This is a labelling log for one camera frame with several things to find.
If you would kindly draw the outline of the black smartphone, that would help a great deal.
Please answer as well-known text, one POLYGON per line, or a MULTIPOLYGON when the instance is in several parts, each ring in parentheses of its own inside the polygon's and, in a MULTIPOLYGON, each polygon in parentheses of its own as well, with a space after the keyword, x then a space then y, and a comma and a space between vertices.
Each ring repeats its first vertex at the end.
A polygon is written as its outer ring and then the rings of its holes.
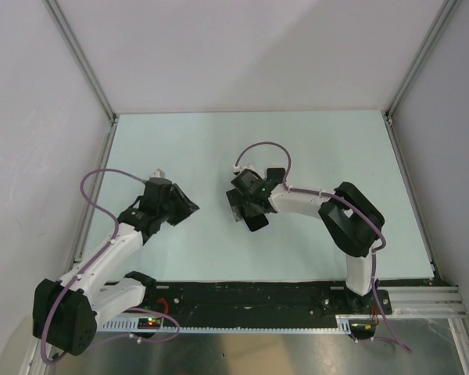
POLYGON ((244 221, 251 232, 256 232, 269 224, 269 221, 264 214, 245 216, 244 221))
POLYGON ((285 176, 286 169, 284 167, 268 167, 266 169, 266 180, 274 184, 282 184, 285 176))

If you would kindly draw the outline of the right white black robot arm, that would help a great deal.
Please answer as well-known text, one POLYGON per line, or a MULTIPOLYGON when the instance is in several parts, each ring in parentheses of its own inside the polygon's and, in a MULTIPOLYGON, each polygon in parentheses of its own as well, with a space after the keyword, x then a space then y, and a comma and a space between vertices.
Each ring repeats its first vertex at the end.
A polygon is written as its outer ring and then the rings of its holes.
POLYGON ((371 292, 372 255, 385 247, 381 229, 385 218, 350 182, 333 190, 314 191, 290 187, 284 167, 266 169, 261 177, 251 166, 237 167, 233 188, 226 192, 237 221, 243 221, 252 232, 269 224, 271 213, 295 213, 323 222, 335 245, 345 253, 345 294, 347 307, 364 313, 374 303, 371 292))

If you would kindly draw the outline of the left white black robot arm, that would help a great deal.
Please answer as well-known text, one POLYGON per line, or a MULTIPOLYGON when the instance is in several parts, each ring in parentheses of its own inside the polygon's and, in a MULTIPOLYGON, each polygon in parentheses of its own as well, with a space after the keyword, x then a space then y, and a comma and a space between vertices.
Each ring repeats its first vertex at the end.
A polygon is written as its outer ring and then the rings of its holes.
POLYGON ((41 356, 51 365, 49 345, 66 355, 80 355, 97 329, 121 313, 137 307, 152 310, 158 301, 154 279, 132 271, 113 286, 105 286, 113 272, 157 234, 164 223, 176 226, 199 210, 174 182, 151 177, 142 195, 118 216, 113 232, 95 254, 58 280, 44 279, 34 291, 33 335, 41 342, 41 356))

